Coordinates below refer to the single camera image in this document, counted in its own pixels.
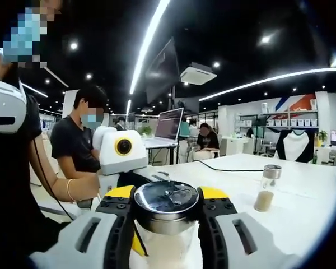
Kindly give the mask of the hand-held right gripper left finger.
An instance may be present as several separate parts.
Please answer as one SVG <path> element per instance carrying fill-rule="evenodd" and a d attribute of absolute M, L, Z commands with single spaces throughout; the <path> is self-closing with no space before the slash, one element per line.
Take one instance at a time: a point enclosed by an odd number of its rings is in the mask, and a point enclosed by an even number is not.
<path fill-rule="evenodd" d="M 121 195 L 107 195 L 96 211 L 89 211 L 62 229 L 46 252 L 30 255 L 36 268 L 129 268 L 134 237 L 133 186 Z"/>

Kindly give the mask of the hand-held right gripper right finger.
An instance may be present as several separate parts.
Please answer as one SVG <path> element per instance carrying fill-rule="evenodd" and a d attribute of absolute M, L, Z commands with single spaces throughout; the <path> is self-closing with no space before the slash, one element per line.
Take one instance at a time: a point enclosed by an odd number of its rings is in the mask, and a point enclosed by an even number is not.
<path fill-rule="evenodd" d="M 300 257 L 283 253 L 273 234 L 246 212 L 238 213 L 228 195 L 206 187 L 198 193 L 203 268 L 298 268 Z"/>

